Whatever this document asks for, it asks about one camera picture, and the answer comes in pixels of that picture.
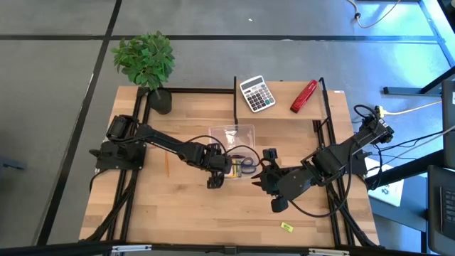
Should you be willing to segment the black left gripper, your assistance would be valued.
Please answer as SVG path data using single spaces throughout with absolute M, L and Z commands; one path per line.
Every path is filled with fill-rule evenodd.
M 225 174 L 229 174 L 232 168 L 232 159 L 222 153 L 220 144 L 208 144 L 205 146 L 202 167 L 210 172 L 207 180 L 207 188 L 220 188 L 225 180 Z

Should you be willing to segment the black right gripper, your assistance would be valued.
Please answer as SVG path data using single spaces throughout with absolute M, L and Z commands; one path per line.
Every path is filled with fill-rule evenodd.
M 251 178 L 259 181 L 252 182 L 266 194 L 274 196 L 271 201 L 273 213 L 280 213 L 289 207 L 288 202 L 299 197 L 316 184 L 315 168 L 305 161 L 301 166 L 280 168 L 276 163 L 276 149 L 264 149 L 260 161 L 262 171 Z

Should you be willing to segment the clear plastic box with lid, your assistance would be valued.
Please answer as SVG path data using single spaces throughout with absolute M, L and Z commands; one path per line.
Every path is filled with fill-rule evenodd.
M 255 150 L 255 127 L 252 124 L 234 124 L 215 126 L 208 129 L 210 143 L 221 142 L 227 150 L 227 155 L 233 160 L 242 161 L 246 157 L 254 159 L 257 170 L 253 174 L 242 174 L 240 178 L 250 178 L 258 172 L 259 157 Z

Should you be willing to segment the raised wooden shelf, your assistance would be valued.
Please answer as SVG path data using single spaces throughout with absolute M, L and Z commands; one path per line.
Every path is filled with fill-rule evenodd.
M 267 81 L 272 96 L 277 101 L 273 106 L 261 112 L 254 113 L 247 105 L 240 91 L 240 83 L 236 84 L 236 117 L 241 119 L 302 119 L 324 120 L 327 118 L 326 108 L 320 85 L 317 85 L 314 93 L 306 104 L 294 113 L 290 110 L 300 92 L 309 84 L 309 81 Z

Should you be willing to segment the white desk calculator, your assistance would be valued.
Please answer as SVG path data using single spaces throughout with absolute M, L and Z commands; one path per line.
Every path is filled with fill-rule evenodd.
M 261 75 L 243 81 L 240 92 L 253 113 L 261 112 L 276 104 L 276 100 Z

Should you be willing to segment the black plant pot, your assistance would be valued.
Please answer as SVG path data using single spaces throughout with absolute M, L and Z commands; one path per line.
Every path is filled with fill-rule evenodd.
M 168 114 L 172 110 L 172 94 L 164 87 L 151 91 L 147 100 L 148 106 L 159 114 Z

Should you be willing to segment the red stapler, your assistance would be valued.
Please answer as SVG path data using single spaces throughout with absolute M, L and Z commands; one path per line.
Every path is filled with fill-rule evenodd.
M 299 96 L 293 101 L 290 110 L 298 113 L 299 110 L 308 102 L 309 98 L 313 95 L 318 87 L 316 80 L 311 80 L 308 85 L 300 92 Z

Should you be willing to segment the green artificial plant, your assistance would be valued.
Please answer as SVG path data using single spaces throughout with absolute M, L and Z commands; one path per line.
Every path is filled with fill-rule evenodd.
M 175 67 L 175 57 L 169 38 L 160 31 L 123 38 L 111 49 L 114 66 L 128 81 L 150 91 L 163 87 Z

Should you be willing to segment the white paper sheet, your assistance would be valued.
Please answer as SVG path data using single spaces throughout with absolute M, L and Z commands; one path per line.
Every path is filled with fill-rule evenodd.
M 368 173 L 367 178 L 374 176 L 378 169 L 373 170 L 374 167 L 379 166 L 379 161 L 371 158 L 365 158 L 365 165 Z M 375 190 L 368 190 L 368 195 L 374 199 L 390 204 L 391 206 L 399 207 L 401 204 L 402 191 L 404 187 L 404 180 L 396 181 L 388 185 L 379 186 Z

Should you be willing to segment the black crossbar with silver brackets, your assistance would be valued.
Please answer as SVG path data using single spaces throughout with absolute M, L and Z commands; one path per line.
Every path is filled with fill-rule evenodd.
M 93 256 L 106 253 L 143 251 L 191 251 L 216 252 L 224 255 L 240 253 L 283 253 L 323 256 L 436 256 L 426 253 L 388 250 L 383 247 L 358 247 L 339 245 L 335 247 L 276 247 L 244 245 L 172 245 L 128 244 L 120 240 L 83 241 L 54 245 L 36 245 L 0 249 L 0 256 Z

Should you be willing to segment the black keyboard device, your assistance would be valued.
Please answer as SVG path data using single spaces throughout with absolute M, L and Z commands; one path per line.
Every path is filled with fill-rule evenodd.
M 429 166 L 427 188 L 429 248 L 455 256 L 455 172 Z

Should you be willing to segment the dark computer monitor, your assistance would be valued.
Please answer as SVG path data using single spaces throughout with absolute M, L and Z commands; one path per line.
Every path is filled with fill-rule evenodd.
M 444 165 L 455 170 L 455 81 L 442 83 Z

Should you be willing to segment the black aluminium table frame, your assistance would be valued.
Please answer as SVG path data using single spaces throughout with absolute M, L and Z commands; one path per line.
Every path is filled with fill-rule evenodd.
M 210 127 L 253 124 L 258 151 L 275 148 L 282 166 L 296 166 L 320 144 L 342 142 L 353 133 L 346 95 L 322 92 L 327 118 L 241 119 L 236 117 L 236 89 L 174 88 L 171 113 L 152 112 L 150 125 L 187 140 L 205 136 Z M 222 188 L 206 186 L 208 174 L 168 153 L 169 177 L 162 149 L 149 146 L 138 174 L 132 202 L 119 213 L 110 237 L 128 242 L 172 245 L 252 245 L 331 247 L 357 245 L 342 217 L 326 217 L 324 188 L 310 188 L 281 213 L 271 197 L 248 178 L 227 180 Z M 294 227 L 292 233 L 281 222 Z

